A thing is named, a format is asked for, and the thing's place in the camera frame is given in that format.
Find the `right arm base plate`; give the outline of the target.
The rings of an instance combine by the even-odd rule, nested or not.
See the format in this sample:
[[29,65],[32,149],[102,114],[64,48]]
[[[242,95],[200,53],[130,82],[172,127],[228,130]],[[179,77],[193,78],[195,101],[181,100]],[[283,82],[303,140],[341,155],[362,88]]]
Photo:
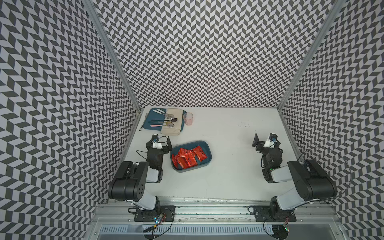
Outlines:
[[253,214],[257,222],[272,221],[272,222],[296,222],[294,210],[284,211],[278,207],[269,206],[253,206]]

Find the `teal storage box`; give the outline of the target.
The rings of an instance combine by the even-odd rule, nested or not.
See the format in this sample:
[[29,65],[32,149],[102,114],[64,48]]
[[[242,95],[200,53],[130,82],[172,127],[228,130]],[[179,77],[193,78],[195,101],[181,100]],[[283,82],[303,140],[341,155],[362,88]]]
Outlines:
[[172,168],[179,173],[205,167],[213,158],[210,147],[205,141],[175,146],[170,156]]

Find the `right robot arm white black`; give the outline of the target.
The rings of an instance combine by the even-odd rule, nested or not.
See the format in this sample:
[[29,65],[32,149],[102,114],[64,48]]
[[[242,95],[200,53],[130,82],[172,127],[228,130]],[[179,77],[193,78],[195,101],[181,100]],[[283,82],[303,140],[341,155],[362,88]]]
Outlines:
[[292,181],[294,187],[271,198],[269,206],[254,207],[255,215],[262,220],[283,221],[294,217],[295,209],[311,202],[334,198],[338,195],[336,183],[315,160],[295,160],[283,163],[283,149],[276,134],[266,141],[255,134],[252,146],[262,155],[264,179],[270,184]]

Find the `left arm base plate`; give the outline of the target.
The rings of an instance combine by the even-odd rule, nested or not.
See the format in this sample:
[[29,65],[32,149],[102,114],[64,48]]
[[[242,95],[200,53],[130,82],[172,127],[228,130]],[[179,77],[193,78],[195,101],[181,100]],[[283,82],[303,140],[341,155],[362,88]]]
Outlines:
[[165,214],[165,222],[172,222],[175,218],[176,206],[161,206],[158,210],[137,209],[134,217],[135,222],[154,223],[160,214]]

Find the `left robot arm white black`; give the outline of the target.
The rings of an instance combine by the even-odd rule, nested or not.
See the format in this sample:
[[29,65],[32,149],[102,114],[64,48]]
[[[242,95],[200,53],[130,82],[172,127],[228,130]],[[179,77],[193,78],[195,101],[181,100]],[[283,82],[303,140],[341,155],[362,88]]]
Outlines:
[[164,174],[163,158],[173,147],[169,137],[153,135],[146,143],[147,151],[142,162],[122,162],[110,183],[108,196],[112,200],[128,202],[138,210],[160,214],[157,196],[145,190],[146,184],[158,184]]

